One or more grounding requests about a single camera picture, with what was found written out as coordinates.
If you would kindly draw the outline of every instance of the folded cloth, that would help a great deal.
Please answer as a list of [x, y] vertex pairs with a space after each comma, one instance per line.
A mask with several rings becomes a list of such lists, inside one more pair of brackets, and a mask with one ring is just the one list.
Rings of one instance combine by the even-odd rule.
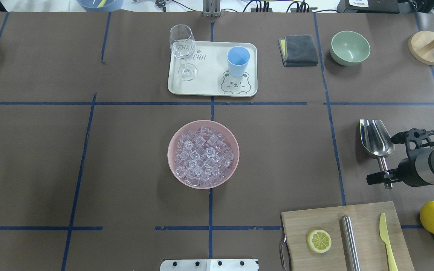
[[293, 35], [280, 38], [279, 48], [285, 67], [317, 65], [316, 45], [311, 35]]

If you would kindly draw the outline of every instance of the wooden stand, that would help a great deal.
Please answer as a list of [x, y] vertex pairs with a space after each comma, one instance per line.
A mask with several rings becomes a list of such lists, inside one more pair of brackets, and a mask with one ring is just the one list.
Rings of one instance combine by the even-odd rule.
[[434, 65], [434, 32], [420, 31], [408, 40], [411, 54], [420, 62]]

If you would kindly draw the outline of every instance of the bowl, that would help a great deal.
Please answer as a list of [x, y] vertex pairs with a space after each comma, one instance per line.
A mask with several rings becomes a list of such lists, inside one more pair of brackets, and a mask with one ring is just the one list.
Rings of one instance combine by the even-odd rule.
[[331, 56], [344, 66], [354, 66], [369, 56], [371, 48], [365, 37], [353, 31], [341, 31], [331, 41]]
[[[192, 186], [192, 185], [186, 183], [182, 178], [177, 176], [177, 174], [175, 172], [175, 160], [174, 160], [174, 158], [175, 158], [175, 154], [177, 152], [177, 143], [179, 142], [180, 135], [186, 134], [189, 130], [199, 130], [200, 127], [202, 127], [202, 126], [206, 126], [206, 127], [210, 127], [210, 128], [214, 128], [214, 129], [218, 130], [224, 137], [226, 137], [224, 143], [226, 143], [227, 146], [229, 146], [229, 148], [231, 148], [232, 152], [234, 153], [234, 160], [232, 160], [232, 163], [229, 165], [229, 170], [231, 170], [231, 173], [229, 174], [229, 176], [225, 177], [221, 182], [219, 182], [213, 186], [210, 186], [210, 187]], [[194, 122], [190, 122], [190, 123], [184, 125], [182, 128], [180, 128], [174, 134], [174, 136], [170, 140], [170, 144], [168, 144], [168, 150], [167, 150], [167, 161], [168, 161], [168, 165], [170, 167], [170, 170], [172, 171], [172, 174], [175, 176], [175, 178], [177, 178], [184, 185], [186, 185], [188, 187], [195, 188], [195, 189], [210, 189], [210, 188], [214, 188], [214, 187], [217, 187], [217, 186], [225, 183], [234, 174], [235, 169], [237, 168], [237, 165], [239, 163], [239, 156], [240, 156], [239, 145], [237, 144], [237, 140], [234, 137], [234, 135], [232, 134], [232, 132], [229, 129], [227, 129], [227, 127], [225, 127], [224, 125], [221, 125], [218, 122], [213, 122], [211, 120], [196, 120]]]
[[107, 0], [107, 2], [103, 5], [103, 7], [99, 8], [101, 0], [95, 0], [93, 4], [93, 0], [76, 0], [83, 9], [86, 11], [100, 11], [100, 12], [111, 12], [115, 10], [119, 10], [122, 8], [124, 0]]

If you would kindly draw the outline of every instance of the wooden cutting board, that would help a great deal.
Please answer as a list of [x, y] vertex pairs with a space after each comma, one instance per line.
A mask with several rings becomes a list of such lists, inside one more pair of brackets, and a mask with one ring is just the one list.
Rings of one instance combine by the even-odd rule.
[[[393, 202], [283, 212], [281, 215], [292, 270], [346, 271], [344, 243], [341, 238], [339, 221], [342, 216], [347, 215], [353, 223], [361, 270], [387, 271], [386, 247], [379, 238], [381, 213], [386, 214], [391, 248], [398, 270], [414, 271]], [[317, 229], [325, 230], [331, 236], [331, 248], [325, 253], [315, 253], [307, 245], [308, 233]]]

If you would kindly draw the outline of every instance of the white floor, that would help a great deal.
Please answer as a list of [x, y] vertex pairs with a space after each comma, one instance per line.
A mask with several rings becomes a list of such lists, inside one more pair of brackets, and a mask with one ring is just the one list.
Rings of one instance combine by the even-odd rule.
[[[179, 0], [180, 3], [191, 9], [201, 11], [203, 9], [202, 0]], [[16, 12], [84, 12], [83, 8], [78, 5], [76, 0], [1, 0], [1, 3], [8, 11]], [[221, 0], [221, 9], [231, 8], [241, 12], [247, 5], [246, 0]], [[273, 12], [285, 12], [290, 2], [272, 2], [270, 7]], [[317, 10], [336, 9], [339, 0], [306, 0], [311, 7], [317, 7]], [[130, 11], [150, 11], [161, 12], [155, 5], [155, 0], [124, 0], [122, 9]], [[167, 2], [167, 11], [188, 11], [172, 1]]]

